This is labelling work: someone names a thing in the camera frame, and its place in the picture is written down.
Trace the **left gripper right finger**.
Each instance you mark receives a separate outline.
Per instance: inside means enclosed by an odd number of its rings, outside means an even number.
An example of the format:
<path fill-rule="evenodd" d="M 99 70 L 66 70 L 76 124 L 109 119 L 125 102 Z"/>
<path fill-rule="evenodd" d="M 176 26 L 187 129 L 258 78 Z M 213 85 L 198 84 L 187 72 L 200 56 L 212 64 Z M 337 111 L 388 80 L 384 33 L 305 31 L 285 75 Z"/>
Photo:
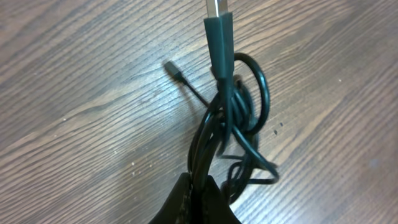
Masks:
<path fill-rule="evenodd" d="M 210 175 L 201 193 L 201 218 L 203 224 L 241 224 Z"/>

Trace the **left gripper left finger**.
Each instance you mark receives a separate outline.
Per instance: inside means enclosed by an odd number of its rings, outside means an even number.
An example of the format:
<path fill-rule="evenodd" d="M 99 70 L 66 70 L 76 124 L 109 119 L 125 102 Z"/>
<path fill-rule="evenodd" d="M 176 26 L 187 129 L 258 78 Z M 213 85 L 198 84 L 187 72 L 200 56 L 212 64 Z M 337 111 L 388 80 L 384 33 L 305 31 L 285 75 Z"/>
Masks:
<path fill-rule="evenodd" d="M 192 181 L 189 173 L 182 173 L 175 183 L 161 209 L 150 224 L 187 224 L 191 223 Z"/>

